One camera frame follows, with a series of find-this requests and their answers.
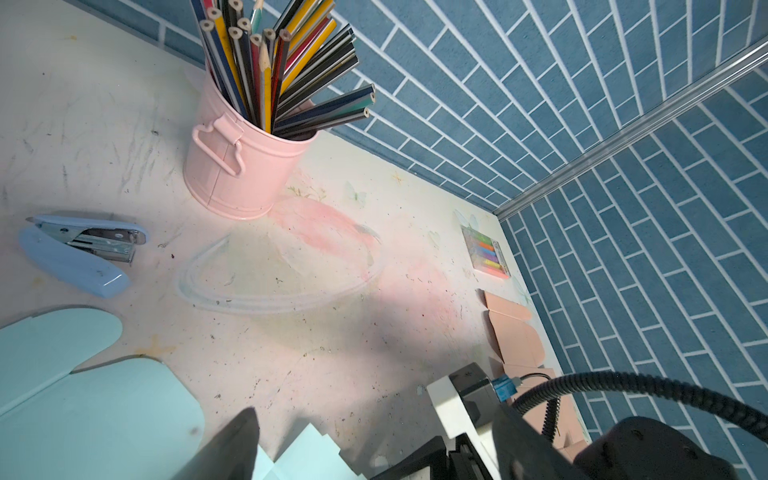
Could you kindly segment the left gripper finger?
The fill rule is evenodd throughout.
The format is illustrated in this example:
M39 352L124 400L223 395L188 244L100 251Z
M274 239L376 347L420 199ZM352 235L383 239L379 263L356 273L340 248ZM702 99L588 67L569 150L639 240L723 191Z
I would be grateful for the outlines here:
M173 480L251 479L257 459L260 427L256 411L239 412L207 443Z

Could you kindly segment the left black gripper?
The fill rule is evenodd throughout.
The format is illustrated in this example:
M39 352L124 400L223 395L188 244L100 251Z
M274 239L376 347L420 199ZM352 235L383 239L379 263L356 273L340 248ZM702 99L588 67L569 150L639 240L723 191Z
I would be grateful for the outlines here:
M653 419L630 417L567 460L521 417L500 413L493 435L502 479L736 479L726 460L700 449L688 437ZM403 479L423 469L431 479L490 479L490 467L468 436L449 450L441 437L419 447L377 479Z

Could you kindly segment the light blue paper box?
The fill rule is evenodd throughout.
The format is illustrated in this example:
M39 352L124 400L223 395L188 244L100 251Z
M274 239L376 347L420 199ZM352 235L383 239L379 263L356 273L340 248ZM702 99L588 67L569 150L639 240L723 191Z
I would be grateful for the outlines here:
M86 368L121 321L93 308L31 316L1 331L5 479L172 479L207 443L202 408L158 360ZM251 479L350 479L339 447L306 427L277 459L258 442Z

